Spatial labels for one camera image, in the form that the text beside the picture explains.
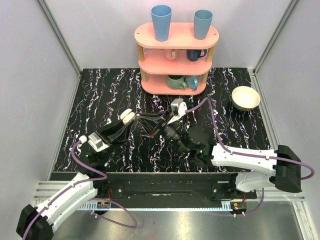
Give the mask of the white earbud charging case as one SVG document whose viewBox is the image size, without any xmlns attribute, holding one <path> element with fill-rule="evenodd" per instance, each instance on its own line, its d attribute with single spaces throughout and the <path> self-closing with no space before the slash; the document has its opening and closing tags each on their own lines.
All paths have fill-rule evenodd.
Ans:
<svg viewBox="0 0 320 240">
<path fill-rule="evenodd" d="M 132 109 L 128 108 L 123 111 L 120 115 L 120 120 L 124 125 L 128 124 L 131 120 L 135 118 L 136 114 L 132 111 Z"/>
</svg>

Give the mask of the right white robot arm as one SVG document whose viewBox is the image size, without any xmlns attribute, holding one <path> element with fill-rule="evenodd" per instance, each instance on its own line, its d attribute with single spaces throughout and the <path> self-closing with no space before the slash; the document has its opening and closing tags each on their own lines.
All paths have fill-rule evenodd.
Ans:
<svg viewBox="0 0 320 240">
<path fill-rule="evenodd" d="M 175 124 L 178 119 L 171 113 L 139 113 L 136 116 L 147 137 L 153 138 L 161 133 L 201 168 L 245 169 L 245 172 L 231 176 L 227 192 L 232 198 L 272 186 L 287 193 L 301 192 L 301 160 L 290 147 L 278 145 L 276 150 L 254 150 L 225 146 L 198 125 L 187 131 L 180 130 Z"/>
</svg>

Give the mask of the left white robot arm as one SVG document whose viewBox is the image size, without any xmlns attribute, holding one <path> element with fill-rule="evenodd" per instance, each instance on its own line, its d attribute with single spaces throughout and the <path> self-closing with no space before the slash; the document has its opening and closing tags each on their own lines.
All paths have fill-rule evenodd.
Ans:
<svg viewBox="0 0 320 240">
<path fill-rule="evenodd" d="M 133 122 L 124 117 L 79 137 L 70 153 L 82 171 L 44 202 L 22 209 L 16 233 L 23 240 L 51 240 L 60 225 L 89 201 L 97 202 L 96 207 L 89 208 L 95 216 L 112 204 L 116 191 L 110 189 L 108 176 L 102 171 L 103 159 L 109 157 L 113 147 L 128 140 Z"/>
</svg>

